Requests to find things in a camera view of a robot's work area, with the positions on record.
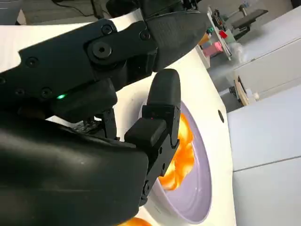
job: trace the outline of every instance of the floor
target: floor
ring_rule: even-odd
[[[105,18],[110,18],[105,11],[107,0],[99,0],[103,8]],[[60,2],[62,5],[68,5],[78,8],[85,15],[72,9],[55,5],[51,0],[24,0],[22,10],[26,17],[28,25],[40,24],[70,24],[92,22],[97,19],[93,16],[93,9],[90,0],[65,0]]]

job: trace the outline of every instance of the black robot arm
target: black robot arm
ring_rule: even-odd
[[[103,19],[19,52],[0,74],[0,225],[106,226],[138,212],[179,145],[180,79],[163,68],[195,47],[202,21],[174,12],[117,32]],[[120,142],[116,92],[157,71]]]

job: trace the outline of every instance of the white table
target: white table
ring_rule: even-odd
[[[122,30],[138,18],[139,15],[134,12],[113,19],[113,21],[118,30]],[[83,25],[0,26],[0,71],[20,63],[18,50]],[[194,116],[203,137],[210,163],[213,186],[212,205],[207,218],[200,225],[235,226],[232,191],[233,168],[225,106],[196,50],[191,51],[170,67],[176,69],[180,74],[182,101]],[[123,139],[125,131],[136,121],[141,104],[148,95],[152,79],[153,76],[127,86],[118,92],[118,103],[114,109],[118,136],[121,139]],[[225,123],[221,122],[218,110],[222,112]],[[138,216],[153,226],[160,225],[160,222],[157,222],[159,217],[150,215],[145,207],[140,208]],[[172,217],[168,215],[164,217],[171,226],[179,225],[179,221],[175,221]]]

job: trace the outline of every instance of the green object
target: green object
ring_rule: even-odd
[[[214,28],[213,27],[208,27],[207,33],[212,34],[213,32],[214,32]]]
[[[57,97],[57,99],[58,99],[58,100],[61,100],[61,99],[65,98],[66,96],[67,96],[67,94],[62,94],[62,95],[59,95],[59,96]]]

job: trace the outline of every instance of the white cabinet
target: white cabinet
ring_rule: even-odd
[[[239,67],[235,74],[260,99],[301,84],[301,39]]]
[[[301,225],[301,85],[228,114],[238,226]]]

